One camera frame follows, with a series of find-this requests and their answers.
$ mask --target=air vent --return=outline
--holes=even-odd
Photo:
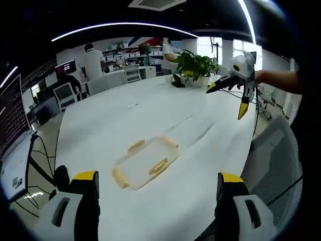
[[[163,11],[184,2],[186,2],[186,0],[134,0],[128,6],[130,8]]]

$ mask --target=potted plant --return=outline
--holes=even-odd
[[[210,57],[200,56],[188,50],[184,50],[175,62],[178,63],[177,70],[183,82],[193,87],[206,86],[211,73],[219,69]]]

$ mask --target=clear plastic box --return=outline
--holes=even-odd
[[[146,185],[162,173],[179,155],[178,145],[167,137],[141,140],[116,161],[112,170],[120,188],[133,190]]]

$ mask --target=green leaves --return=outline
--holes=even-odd
[[[178,63],[179,74],[186,72],[187,76],[193,77],[193,81],[201,76],[210,77],[211,73],[218,70],[218,65],[210,57],[193,54],[188,50],[184,50],[175,62]]]

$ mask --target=mesh chair back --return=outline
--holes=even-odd
[[[130,65],[125,68],[125,76],[128,82],[133,82],[137,80],[141,80],[139,73],[139,65]]]
[[[71,88],[70,83],[66,83],[66,84],[59,86],[58,88],[55,88],[54,93],[56,94],[58,101],[61,101],[65,98],[68,98],[68,97],[74,95],[74,92]]]
[[[252,142],[241,175],[250,193],[268,204],[302,175],[295,136],[280,115]],[[293,217],[302,191],[302,180],[269,208],[274,224],[283,230]]]

